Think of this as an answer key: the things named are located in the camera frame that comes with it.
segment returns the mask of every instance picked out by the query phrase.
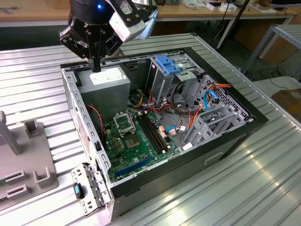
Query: blue cable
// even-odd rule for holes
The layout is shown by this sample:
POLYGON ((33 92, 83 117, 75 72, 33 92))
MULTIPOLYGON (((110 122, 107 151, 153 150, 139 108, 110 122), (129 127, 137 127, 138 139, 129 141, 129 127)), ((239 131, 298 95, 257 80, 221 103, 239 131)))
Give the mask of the blue cable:
POLYGON ((213 96, 214 99, 218 99, 218 97, 216 96, 216 94, 212 91, 212 90, 207 90, 204 94, 204 106, 206 108, 206 110, 208 111, 208 106, 207 106, 207 93, 211 93, 211 95, 213 96))
POLYGON ((166 132, 169 132, 171 129, 180 129, 178 127, 170 126, 166 129, 166 132))

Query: workbench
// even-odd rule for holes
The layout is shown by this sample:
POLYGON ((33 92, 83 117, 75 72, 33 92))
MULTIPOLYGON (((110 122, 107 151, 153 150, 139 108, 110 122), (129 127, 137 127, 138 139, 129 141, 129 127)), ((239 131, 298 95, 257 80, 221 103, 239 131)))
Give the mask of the workbench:
MULTIPOLYGON (((123 215, 111 225, 296 225, 301 222, 301 125, 198 36, 133 40, 125 55, 192 47, 269 119, 232 156, 123 215)), ((0 52, 0 110, 7 124, 43 122, 59 186, 0 212, 15 225, 106 225, 84 218, 70 170, 87 161, 68 111, 60 64, 79 59, 63 46, 0 52)))
MULTIPOLYGON (((54 9, 48 0, 12 0, 0 3, 0 7, 19 6, 13 14, 0 12, 0 27, 20 27, 20 26, 47 26, 47 25, 67 25, 69 9, 54 9)), ((201 21, 201 20, 222 20, 224 13, 211 11, 205 7, 188 8, 185 5, 164 5, 158 6, 158 21, 201 21)), ((217 46, 220 47, 227 33, 232 26, 236 12, 227 12, 224 20, 230 20, 222 38, 217 46)), ((257 10, 248 7, 240 19, 275 19, 284 18, 283 24, 289 24, 297 13, 291 9, 277 11, 275 14, 262 14, 257 10)))

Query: gray stand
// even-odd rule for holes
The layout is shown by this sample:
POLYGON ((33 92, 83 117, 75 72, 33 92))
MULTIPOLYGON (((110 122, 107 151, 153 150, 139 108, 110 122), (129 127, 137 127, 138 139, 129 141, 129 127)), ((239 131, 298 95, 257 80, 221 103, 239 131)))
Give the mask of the gray stand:
POLYGON ((0 210, 58 186, 43 124, 9 130, 0 111, 0 210))

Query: yellow wire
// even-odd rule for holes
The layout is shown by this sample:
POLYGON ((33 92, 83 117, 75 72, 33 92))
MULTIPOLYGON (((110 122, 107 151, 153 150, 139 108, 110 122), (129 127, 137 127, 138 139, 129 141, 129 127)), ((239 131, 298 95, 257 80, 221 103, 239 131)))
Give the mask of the yellow wire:
POLYGON ((141 94, 139 103, 137 105, 135 105, 134 107, 139 107, 142 104, 142 101, 143 101, 143 94, 141 94))

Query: green circuit board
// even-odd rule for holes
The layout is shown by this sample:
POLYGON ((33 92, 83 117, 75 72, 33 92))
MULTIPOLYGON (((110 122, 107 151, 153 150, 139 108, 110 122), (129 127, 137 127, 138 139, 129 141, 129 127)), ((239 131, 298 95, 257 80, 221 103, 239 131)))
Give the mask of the green circuit board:
MULTIPOLYGON (((152 120, 157 127, 160 126, 160 123, 153 112, 148 113, 146 117, 148 117, 149 120, 152 120)), ((125 134, 123 137, 119 136, 115 121, 105 124, 105 128, 110 128, 109 133, 107 133, 106 152, 112 164, 108 171, 111 182, 116 182, 128 177, 179 153, 178 148, 170 137, 164 139, 166 145, 169 147, 168 150, 166 150, 165 153, 158 153, 148 139, 146 133, 143 131, 137 116, 133 116, 132 120, 136 127, 135 133, 125 134), (128 170, 131 167, 134 169, 120 175, 120 172, 128 170)))

